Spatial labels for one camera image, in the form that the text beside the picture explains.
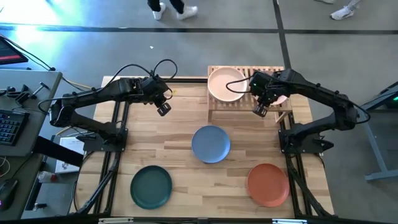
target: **concrete floor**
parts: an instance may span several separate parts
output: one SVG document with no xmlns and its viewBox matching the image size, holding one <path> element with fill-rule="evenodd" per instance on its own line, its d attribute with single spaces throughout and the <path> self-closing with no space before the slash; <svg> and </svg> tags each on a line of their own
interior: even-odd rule
<svg viewBox="0 0 398 224">
<path fill-rule="evenodd" d="M 82 27 L 145 28 L 229 28 L 276 29 L 272 0 L 186 0 L 199 7 L 199 14 L 180 22 L 169 9 L 155 21 L 145 0 L 12 0 L 0 13 L 8 24 L 45 24 Z M 285 29 L 397 30 L 398 1 L 363 1 L 354 17 L 332 21 L 328 15 L 344 5 L 326 5 L 312 0 L 279 0 Z M 152 68 L 159 60 L 171 58 L 180 76 L 205 76 L 208 65 L 284 65 L 278 34 L 187 32 L 42 32 L 29 26 L 1 33 L 18 42 L 74 82 L 99 86 L 104 75 L 112 75 L 127 63 Z M 286 34 L 292 68 L 311 82 L 347 94 L 363 104 L 386 86 L 397 81 L 398 35 Z M 27 65 L 40 70 L 29 62 Z M 165 66 L 160 74 L 170 74 Z M 132 68 L 123 75 L 142 75 Z M 62 83 L 57 95 L 73 89 Z M 313 117 L 322 118 L 330 109 L 310 102 Z M 93 116 L 94 107 L 80 113 Z M 58 131 L 46 123 L 41 135 L 49 138 Z M 398 222 L 398 178 L 366 182 L 364 175 L 379 171 L 362 127 L 325 133 L 335 147 L 325 153 L 326 176 L 333 207 L 343 218 Z M 49 161 L 48 169 L 54 167 Z M 38 202 L 49 207 L 25 212 L 24 218 L 63 215 L 70 204 L 71 183 L 44 185 Z M 56 192 L 62 199 L 55 197 Z"/>
</svg>

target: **white sneaker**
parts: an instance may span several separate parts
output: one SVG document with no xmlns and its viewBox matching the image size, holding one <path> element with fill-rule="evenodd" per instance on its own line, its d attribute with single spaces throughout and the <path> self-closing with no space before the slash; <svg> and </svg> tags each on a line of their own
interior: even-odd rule
<svg viewBox="0 0 398 224">
<path fill-rule="evenodd" d="M 348 9 L 347 6 L 344 6 L 342 9 L 337 10 L 336 12 L 330 14 L 330 18 L 334 20 L 342 20 L 354 15 L 354 11 Z"/>
<path fill-rule="evenodd" d="M 320 1 L 326 4 L 334 4 L 336 2 L 336 0 L 314 0 L 314 1 Z"/>
<path fill-rule="evenodd" d="M 160 3 L 160 11 L 159 12 L 155 12 L 152 11 L 154 13 L 154 17 L 156 20 L 159 20 L 160 18 L 162 18 L 162 14 L 163 12 L 166 10 L 166 5 L 164 3 Z"/>
<path fill-rule="evenodd" d="M 198 13 L 198 8 L 196 6 L 185 6 L 184 13 L 179 14 L 177 13 L 177 19 L 183 20 L 189 17 L 192 17 Z"/>
</svg>

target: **green plate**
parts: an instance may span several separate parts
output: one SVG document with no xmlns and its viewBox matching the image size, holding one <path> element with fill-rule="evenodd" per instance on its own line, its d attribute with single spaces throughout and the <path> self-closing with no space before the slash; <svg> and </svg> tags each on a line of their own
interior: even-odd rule
<svg viewBox="0 0 398 224">
<path fill-rule="evenodd" d="M 132 178 L 130 194 L 141 208 L 155 209 L 164 205 L 172 193 L 170 174 L 160 166 L 147 166 Z"/>
</svg>

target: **black keyboard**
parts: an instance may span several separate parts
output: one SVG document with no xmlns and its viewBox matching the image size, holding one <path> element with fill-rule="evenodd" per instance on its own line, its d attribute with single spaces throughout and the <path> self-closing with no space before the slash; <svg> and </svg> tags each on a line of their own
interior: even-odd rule
<svg viewBox="0 0 398 224">
<path fill-rule="evenodd" d="M 0 110 L 0 144 L 15 146 L 29 115 L 26 112 Z"/>
</svg>

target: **gray desk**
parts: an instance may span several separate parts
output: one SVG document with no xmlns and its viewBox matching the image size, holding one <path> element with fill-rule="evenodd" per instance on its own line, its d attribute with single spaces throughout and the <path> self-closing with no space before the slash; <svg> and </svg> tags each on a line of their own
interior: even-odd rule
<svg viewBox="0 0 398 224">
<path fill-rule="evenodd" d="M 58 88 L 62 74 L 60 72 L 40 72 L 40 71 L 29 71 L 29 70 L 0 70 L 0 88 L 6 88 L 7 86 L 13 86 L 19 91 L 22 88 L 22 84 L 27 85 L 32 91 L 36 90 L 40 85 L 40 82 L 45 83 L 50 87 L 50 91 L 43 89 L 37 94 L 36 100 L 27 100 L 24 106 L 32 109 L 37 109 L 37 103 L 53 98 L 55 91 Z M 47 110 L 50 103 L 44 103 L 43 109 Z M 10 110 L 17 107 L 14 99 L 6 96 L 0 96 L 0 108 Z M 25 127 L 25 130 L 20 135 L 20 138 L 14 147 L 0 145 L 0 156 L 7 156 L 7 160 L 11 164 L 11 169 L 7 175 L 0 177 L 0 181 L 11 178 L 15 173 L 16 169 L 26 160 L 26 157 L 12 157 L 16 155 L 16 150 L 24 151 L 24 155 L 28 155 L 33 150 L 35 140 L 39 135 L 40 129 L 42 128 L 45 115 L 42 113 L 28 111 L 30 113 L 29 121 Z M 17 173 L 16 178 L 19 181 L 18 190 L 16 197 L 11 207 L 0 212 L 0 220 L 15 220 L 20 219 L 26 200 L 29 196 L 30 190 L 36 179 L 37 171 L 42 163 L 43 155 L 34 154 L 32 158 L 20 169 Z"/>
</svg>

